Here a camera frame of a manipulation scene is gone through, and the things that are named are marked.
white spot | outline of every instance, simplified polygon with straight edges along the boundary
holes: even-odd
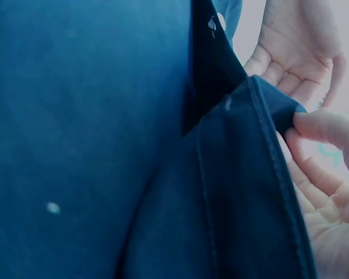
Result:
[[[219,18],[219,21],[220,21],[220,24],[221,24],[223,31],[225,31],[226,30],[225,19],[223,18],[223,16],[220,13],[217,13],[217,17]]]
[[[212,35],[213,35],[213,37],[215,37],[214,31],[216,31],[216,24],[215,24],[215,22],[214,22],[214,20],[213,20],[214,17],[215,17],[215,16],[212,16],[211,19],[210,19],[209,22],[208,22],[208,27],[212,30]]]
[[[54,202],[47,203],[47,211],[52,214],[60,214],[60,207]]]
[[[231,104],[232,104],[232,99],[231,99],[231,97],[228,96],[226,99],[226,102],[225,102],[225,109],[229,110]]]

blue fabric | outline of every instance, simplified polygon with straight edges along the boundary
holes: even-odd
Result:
[[[114,276],[183,135],[190,5],[0,0],[0,279]]]
[[[215,4],[226,34],[208,0],[0,0],[0,279],[314,278],[272,135],[300,107]]]

hand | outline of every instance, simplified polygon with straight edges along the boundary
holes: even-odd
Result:
[[[296,129],[280,144],[307,226],[319,278],[349,278],[349,184],[306,158],[303,139],[328,142],[343,151],[349,170],[349,120],[318,110],[296,113]]]
[[[247,74],[262,76],[305,106],[331,65],[323,106],[332,102],[346,69],[329,0],[266,0],[258,44],[244,66]]]

stitching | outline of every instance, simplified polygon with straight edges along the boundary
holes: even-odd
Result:
[[[198,125],[197,136],[196,136],[198,169],[201,177],[203,201],[204,201],[204,207],[205,207],[205,217],[206,217],[206,222],[208,226],[209,245],[211,247],[213,277],[214,279],[217,279],[219,278],[219,274],[218,274],[218,261],[217,261],[217,251],[216,251],[216,244],[215,244],[214,225],[212,222],[211,204],[209,203],[208,191],[206,188],[204,165],[203,165],[203,159],[202,159],[202,153],[201,153],[201,147],[200,147],[201,124],[202,124],[202,120]]]
[[[258,97],[256,96],[257,90],[259,90],[259,88],[256,88],[258,86],[255,85],[254,81],[255,80],[252,80],[252,81],[249,81],[248,83],[253,87],[253,90],[251,90],[251,99],[252,99],[252,103],[253,103],[254,109],[256,111],[257,117],[258,117],[258,123],[259,123],[259,128],[260,128],[259,130],[262,133],[265,144],[267,146],[268,154],[270,155],[269,158],[272,161],[274,173],[275,173],[278,185],[279,185],[279,190],[280,190],[280,193],[283,197],[283,203],[284,203],[284,208],[286,211],[286,216],[288,217],[288,220],[289,220],[290,225],[291,225],[290,231],[291,231],[291,234],[293,235],[293,239],[294,239],[294,244],[295,244],[295,248],[296,248],[295,249],[296,256],[298,258],[298,262],[300,263],[301,275],[304,278],[308,278],[305,275],[305,274],[307,274],[307,272],[305,272],[306,268],[304,267],[302,252],[301,252],[300,245],[299,245],[300,236],[298,235],[297,228],[294,224],[294,220],[292,218],[292,215],[289,213],[289,209],[288,209],[289,198],[287,197],[287,193],[286,193],[286,191],[284,191],[284,187],[283,187],[284,177],[282,176],[282,174],[280,172],[280,161],[279,161],[279,158],[277,158],[277,156],[276,156],[273,142],[271,141],[271,134],[269,134],[269,131],[264,127],[264,123],[263,123],[264,117],[263,117],[263,115],[261,115],[262,112],[257,108],[257,104],[259,104],[259,105],[261,105],[261,104],[259,103]]]

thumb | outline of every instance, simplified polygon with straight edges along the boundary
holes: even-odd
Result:
[[[349,170],[349,119],[320,109],[312,113],[295,113],[294,125],[302,137],[332,144],[343,151]]]

